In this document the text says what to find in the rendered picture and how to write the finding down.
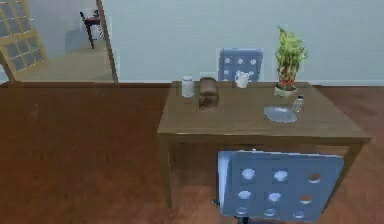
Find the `brown bread loaf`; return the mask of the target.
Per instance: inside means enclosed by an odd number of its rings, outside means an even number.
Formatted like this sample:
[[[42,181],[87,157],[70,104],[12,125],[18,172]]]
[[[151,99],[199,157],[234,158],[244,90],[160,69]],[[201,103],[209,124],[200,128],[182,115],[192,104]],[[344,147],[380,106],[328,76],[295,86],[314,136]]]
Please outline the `brown bread loaf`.
[[[217,82],[212,77],[203,77],[199,82],[199,108],[213,110],[217,107],[219,96]]]

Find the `white jar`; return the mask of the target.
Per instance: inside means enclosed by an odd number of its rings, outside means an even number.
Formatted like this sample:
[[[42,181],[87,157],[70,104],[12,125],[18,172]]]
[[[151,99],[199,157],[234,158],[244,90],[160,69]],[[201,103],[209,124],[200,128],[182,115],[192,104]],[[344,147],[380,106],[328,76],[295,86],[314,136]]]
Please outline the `white jar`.
[[[182,79],[182,96],[191,98],[194,95],[194,81],[191,76],[184,76]]]

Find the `brown wooden table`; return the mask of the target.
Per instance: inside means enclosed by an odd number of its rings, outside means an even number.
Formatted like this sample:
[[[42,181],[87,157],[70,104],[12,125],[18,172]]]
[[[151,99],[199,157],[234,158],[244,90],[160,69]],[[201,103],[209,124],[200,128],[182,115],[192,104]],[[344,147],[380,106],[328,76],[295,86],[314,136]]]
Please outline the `brown wooden table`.
[[[170,150],[180,143],[344,146],[348,151],[336,182],[340,185],[371,137],[310,83],[296,86],[304,95],[303,110],[295,123],[279,124],[265,118],[264,108],[290,106],[294,99],[276,96],[273,82],[252,82],[244,89],[229,81],[218,82],[217,106],[203,111],[199,96],[183,97],[181,83],[174,81],[157,129],[166,205],[172,206]]]

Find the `white mug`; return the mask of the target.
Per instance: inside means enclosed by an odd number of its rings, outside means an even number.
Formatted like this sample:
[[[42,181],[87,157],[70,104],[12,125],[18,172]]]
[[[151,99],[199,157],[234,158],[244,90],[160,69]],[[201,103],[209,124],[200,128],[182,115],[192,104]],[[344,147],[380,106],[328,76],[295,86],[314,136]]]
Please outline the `white mug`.
[[[239,88],[246,88],[249,82],[249,74],[245,72],[239,72],[235,76],[235,83]]]

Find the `blue chair with round holes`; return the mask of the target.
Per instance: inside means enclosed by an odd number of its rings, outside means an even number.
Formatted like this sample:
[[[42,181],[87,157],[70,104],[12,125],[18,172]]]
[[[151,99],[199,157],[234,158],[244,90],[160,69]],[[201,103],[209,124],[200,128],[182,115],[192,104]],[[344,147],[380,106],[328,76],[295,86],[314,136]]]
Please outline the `blue chair with round holes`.
[[[223,48],[219,54],[218,80],[234,81],[238,73],[250,75],[251,82],[258,82],[263,52],[257,48]]]
[[[315,222],[344,166],[338,155],[265,151],[218,153],[218,198],[223,216],[238,224]]]

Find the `grey plate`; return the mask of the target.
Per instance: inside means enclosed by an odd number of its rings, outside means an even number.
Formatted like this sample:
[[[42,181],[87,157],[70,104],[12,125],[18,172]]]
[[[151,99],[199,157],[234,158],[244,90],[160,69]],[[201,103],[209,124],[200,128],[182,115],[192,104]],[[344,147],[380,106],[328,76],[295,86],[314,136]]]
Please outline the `grey plate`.
[[[297,121],[295,113],[288,107],[268,106],[264,108],[264,115],[273,122],[293,123]]]

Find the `clear glass bottle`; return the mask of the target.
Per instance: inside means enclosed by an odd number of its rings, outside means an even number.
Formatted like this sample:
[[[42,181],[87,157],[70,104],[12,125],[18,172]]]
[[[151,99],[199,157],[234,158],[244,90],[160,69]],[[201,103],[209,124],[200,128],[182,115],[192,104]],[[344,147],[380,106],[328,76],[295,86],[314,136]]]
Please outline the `clear glass bottle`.
[[[302,110],[303,105],[304,105],[304,95],[299,94],[296,100],[294,101],[292,110],[296,113],[299,113]]]

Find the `green potted plant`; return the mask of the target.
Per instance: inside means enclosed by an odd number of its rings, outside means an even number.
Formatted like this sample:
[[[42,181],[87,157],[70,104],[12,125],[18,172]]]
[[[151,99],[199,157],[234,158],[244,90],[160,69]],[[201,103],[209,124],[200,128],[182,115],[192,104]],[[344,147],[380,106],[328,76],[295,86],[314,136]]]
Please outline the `green potted plant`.
[[[280,45],[275,52],[278,75],[275,95],[289,97],[298,90],[295,86],[297,73],[302,62],[308,57],[308,51],[294,32],[287,31],[281,26],[278,26],[278,29]]]

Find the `dark red side table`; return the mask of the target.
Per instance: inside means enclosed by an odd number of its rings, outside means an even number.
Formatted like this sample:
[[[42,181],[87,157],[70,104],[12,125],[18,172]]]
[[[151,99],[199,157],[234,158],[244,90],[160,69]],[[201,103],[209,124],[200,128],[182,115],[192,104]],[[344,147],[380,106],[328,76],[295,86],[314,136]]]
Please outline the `dark red side table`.
[[[91,27],[94,25],[100,24],[100,14],[98,10],[93,11],[93,15],[91,17],[86,17],[83,12],[80,13],[80,16],[82,18],[82,21],[86,27],[88,40],[91,45],[91,48],[94,48],[94,39],[92,36]]]

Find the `wooden door with glass panes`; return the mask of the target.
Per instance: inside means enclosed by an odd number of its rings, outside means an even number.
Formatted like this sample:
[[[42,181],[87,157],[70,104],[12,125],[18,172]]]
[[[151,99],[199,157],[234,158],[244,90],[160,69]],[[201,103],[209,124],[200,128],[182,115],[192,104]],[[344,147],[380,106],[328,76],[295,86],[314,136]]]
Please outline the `wooden door with glass panes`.
[[[0,0],[0,64],[10,81],[47,63],[26,0]]]

